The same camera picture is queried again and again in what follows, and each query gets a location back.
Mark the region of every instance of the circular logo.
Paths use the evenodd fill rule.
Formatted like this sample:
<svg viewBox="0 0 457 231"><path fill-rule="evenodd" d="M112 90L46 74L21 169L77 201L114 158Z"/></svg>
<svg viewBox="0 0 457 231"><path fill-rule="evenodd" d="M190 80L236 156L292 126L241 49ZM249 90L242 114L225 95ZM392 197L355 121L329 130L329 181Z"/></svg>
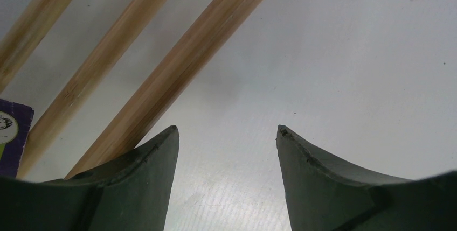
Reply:
<svg viewBox="0 0 457 231"><path fill-rule="evenodd" d="M6 144L16 138L19 125L13 116L0 111L0 144Z"/></svg>

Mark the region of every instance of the wooden slat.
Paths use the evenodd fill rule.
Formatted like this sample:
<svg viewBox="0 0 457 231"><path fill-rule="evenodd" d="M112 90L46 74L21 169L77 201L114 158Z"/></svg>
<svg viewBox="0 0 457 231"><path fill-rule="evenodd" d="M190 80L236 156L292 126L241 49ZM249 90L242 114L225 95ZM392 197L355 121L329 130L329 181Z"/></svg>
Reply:
<svg viewBox="0 0 457 231"><path fill-rule="evenodd" d="M18 171L23 178L114 67L166 0L133 0L32 128Z"/></svg>
<svg viewBox="0 0 457 231"><path fill-rule="evenodd" d="M32 0L0 43L0 93L71 0Z"/></svg>
<svg viewBox="0 0 457 231"><path fill-rule="evenodd" d="M67 175L133 149L262 0L213 0Z"/></svg>

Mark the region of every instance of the wood grain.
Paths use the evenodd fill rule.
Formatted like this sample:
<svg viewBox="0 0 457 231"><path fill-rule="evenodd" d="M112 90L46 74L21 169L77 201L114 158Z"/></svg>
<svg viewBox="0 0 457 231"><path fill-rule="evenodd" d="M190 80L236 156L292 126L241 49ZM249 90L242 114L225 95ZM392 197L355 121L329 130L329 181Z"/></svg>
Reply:
<svg viewBox="0 0 457 231"><path fill-rule="evenodd" d="M0 43L0 93L71 0L32 0Z"/></svg>
<svg viewBox="0 0 457 231"><path fill-rule="evenodd" d="M262 0L213 0L67 175L133 149Z"/></svg>
<svg viewBox="0 0 457 231"><path fill-rule="evenodd" d="M58 137L166 0L133 0L32 128L18 171L23 178Z"/></svg>

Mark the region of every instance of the purple package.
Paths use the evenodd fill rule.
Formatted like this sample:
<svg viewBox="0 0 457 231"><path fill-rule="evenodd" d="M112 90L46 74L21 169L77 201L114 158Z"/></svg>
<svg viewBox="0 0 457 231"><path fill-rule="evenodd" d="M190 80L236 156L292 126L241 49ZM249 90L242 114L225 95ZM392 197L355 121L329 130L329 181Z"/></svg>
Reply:
<svg viewBox="0 0 457 231"><path fill-rule="evenodd" d="M0 99L0 176L16 177L33 109Z"/></svg>

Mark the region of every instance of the wooden bar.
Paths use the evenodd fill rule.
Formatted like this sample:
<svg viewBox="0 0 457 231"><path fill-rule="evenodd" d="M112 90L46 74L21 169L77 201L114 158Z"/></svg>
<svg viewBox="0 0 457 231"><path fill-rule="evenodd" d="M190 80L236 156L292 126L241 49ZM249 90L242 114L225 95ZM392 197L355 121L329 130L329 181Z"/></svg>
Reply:
<svg viewBox="0 0 457 231"><path fill-rule="evenodd" d="M34 166L165 1L133 0L124 10L30 131L18 178Z"/></svg>
<svg viewBox="0 0 457 231"><path fill-rule="evenodd" d="M32 0L0 43L0 93L71 0Z"/></svg>
<svg viewBox="0 0 457 231"><path fill-rule="evenodd" d="M131 149L262 0L213 0L67 175Z"/></svg>

